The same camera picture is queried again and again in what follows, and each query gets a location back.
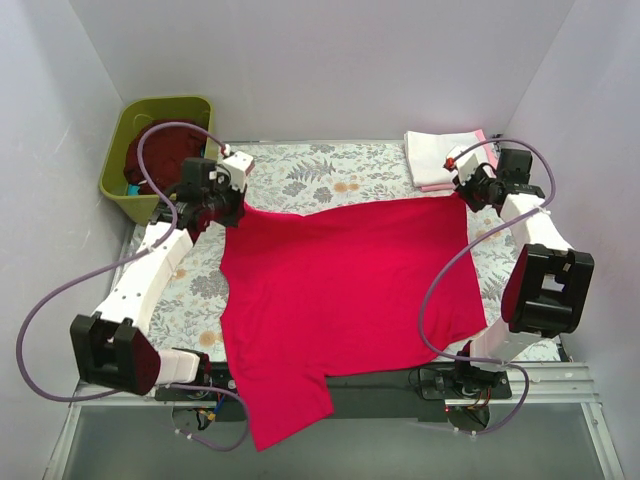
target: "robotic arm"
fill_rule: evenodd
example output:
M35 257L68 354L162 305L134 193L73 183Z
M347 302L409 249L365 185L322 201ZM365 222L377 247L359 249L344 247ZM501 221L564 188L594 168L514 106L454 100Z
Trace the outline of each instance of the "robotic arm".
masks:
M529 185L531 153L503 149L497 169L481 163L473 152L456 148L445 168L457 171L455 191L473 212L487 205L505 222L540 208L544 194ZM469 342L459 355L511 362L543 338L572 333L580 322L594 261L577 252L556 230L549 212L540 212L511 227L522 251L502 296L502 321ZM504 367L499 364L456 362L456 376L467 392L496 387Z
M71 341L80 378L137 395L155 385L209 385L212 365L206 354L169 349L156 351L146 338L153 310L184 256L212 221L237 226L244 215L247 176L253 157L231 153L217 162L187 158L176 194L177 228L148 255L133 262L111 294L90 315L78 315ZM140 250L153 245L171 225L171 212L159 203Z

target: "olive green bin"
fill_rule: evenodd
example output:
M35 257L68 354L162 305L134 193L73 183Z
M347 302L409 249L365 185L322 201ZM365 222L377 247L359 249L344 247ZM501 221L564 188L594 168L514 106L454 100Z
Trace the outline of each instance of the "olive green bin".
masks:
M192 120L213 132L213 107L204 97L179 96L145 98L124 109L111 140L109 153L100 175L100 190L116 202L139 225L146 225L158 203L157 195L127 195L124 165L129 144L154 120ZM206 151L210 151L207 140Z

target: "white towel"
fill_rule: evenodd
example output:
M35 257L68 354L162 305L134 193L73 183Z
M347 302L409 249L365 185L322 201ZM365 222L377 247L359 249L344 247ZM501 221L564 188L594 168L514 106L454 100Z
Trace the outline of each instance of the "white towel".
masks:
M454 147L470 147L484 139L482 130L445 135L405 133L405 155L409 163L413 185L423 187L423 191L453 188L451 181L455 172L449 172L443 167L447 154ZM496 158L489 146L486 147L479 148L477 154L482 162L489 162L495 167Z

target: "floral pattern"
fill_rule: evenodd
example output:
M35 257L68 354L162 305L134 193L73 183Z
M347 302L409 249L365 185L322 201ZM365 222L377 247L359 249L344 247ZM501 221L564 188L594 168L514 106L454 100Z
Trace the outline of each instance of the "floral pattern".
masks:
M276 143L235 148L255 158L247 202L262 210L305 215L340 205L425 195L411 183L401 143ZM491 209L468 212L467 220L470 240L501 224ZM144 227L136 227L128 253L138 248L143 235ZM175 271L158 302L148 335L156 348L191 348L215 361L226 359L220 316L229 287L219 271L224 235L221 226L209 227ZM508 231L493 235L472 252L489 325L500 318L502 290L517 254ZM456 352L464 343L452 344L447 351ZM518 359L560 358L554 340L544 340Z

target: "red t-shirt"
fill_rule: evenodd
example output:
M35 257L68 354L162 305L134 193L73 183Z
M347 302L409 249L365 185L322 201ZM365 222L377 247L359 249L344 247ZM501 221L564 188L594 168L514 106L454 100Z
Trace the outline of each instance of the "red t-shirt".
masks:
M333 412L325 376L414 367L435 355L418 314L467 244L456 196L365 203L313 215L247 207L227 229L222 330L258 450ZM486 326L470 255L442 280L425 331L444 349Z

